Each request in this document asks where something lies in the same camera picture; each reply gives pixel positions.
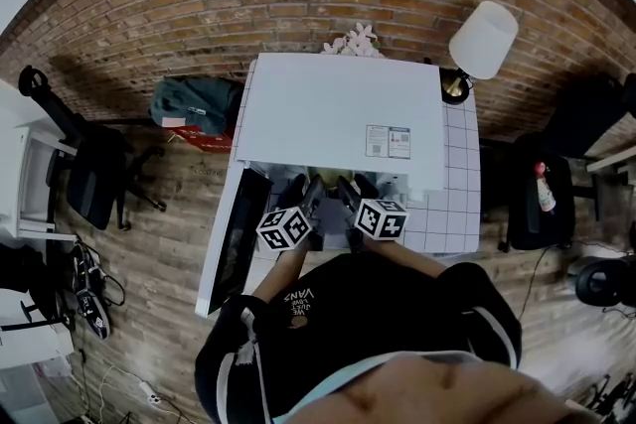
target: lamp base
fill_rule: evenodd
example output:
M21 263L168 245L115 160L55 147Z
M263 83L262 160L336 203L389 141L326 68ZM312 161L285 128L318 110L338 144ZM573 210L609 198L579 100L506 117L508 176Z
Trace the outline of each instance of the lamp base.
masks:
M470 93L469 76L462 70L439 68L441 98L448 104L461 104Z

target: black t-shirt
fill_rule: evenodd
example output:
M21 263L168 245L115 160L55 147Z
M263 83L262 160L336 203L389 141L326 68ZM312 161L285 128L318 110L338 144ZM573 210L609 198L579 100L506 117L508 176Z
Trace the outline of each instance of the black t-shirt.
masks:
M258 359L237 365L251 344ZM230 299L197 359L197 389L213 418L224 421L221 406L228 422L263 422L359 360L439 351L517 367L520 325L484 270L460 263L435 279L376 253L342 254L269 305Z

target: red box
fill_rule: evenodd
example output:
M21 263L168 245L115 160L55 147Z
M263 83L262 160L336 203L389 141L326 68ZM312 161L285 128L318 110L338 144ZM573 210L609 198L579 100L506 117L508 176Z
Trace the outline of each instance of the red box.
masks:
M169 131L178 134L191 145L199 147L204 152L216 152L217 154L230 154L232 151L232 139L234 128L220 136L212 136L202 133L197 126L167 127Z

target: black office chair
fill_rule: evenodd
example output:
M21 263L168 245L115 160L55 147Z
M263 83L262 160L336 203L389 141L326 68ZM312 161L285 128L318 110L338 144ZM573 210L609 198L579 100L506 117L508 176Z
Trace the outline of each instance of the black office chair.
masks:
M56 175L60 168L70 168L71 176L67 190L69 205L90 224L106 229L112 205L117 201L117 227L130 229L123 220L126 191L148 202L158 211L164 212L166 205L148 198L135 180L140 177L143 164L152 156L162 157L163 149L150 147L139 158L126 167L126 153L132 152L116 129L86 121L73 113L49 86L43 72L26 66L20 73L19 86L22 95L31 97L49 114L66 138L64 143L78 149L69 164L54 153L49 175Z
M509 220L499 249L567 247L575 226L574 197L595 199L596 187L574 186L566 158L581 158L605 131L628 111L636 111L636 74L622 86L602 73L574 83L560 99L555 114L540 133L521 136L512 147L509 176ZM544 162L548 185L556 200L552 212L542 212L535 165Z

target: lamp shade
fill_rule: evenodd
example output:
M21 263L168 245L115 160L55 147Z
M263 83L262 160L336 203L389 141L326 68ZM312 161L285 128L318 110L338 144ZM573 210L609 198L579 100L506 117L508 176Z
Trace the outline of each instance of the lamp shade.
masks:
M471 76L492 78L517 37L519 24L504 6L485 0L450 40L455 63Z

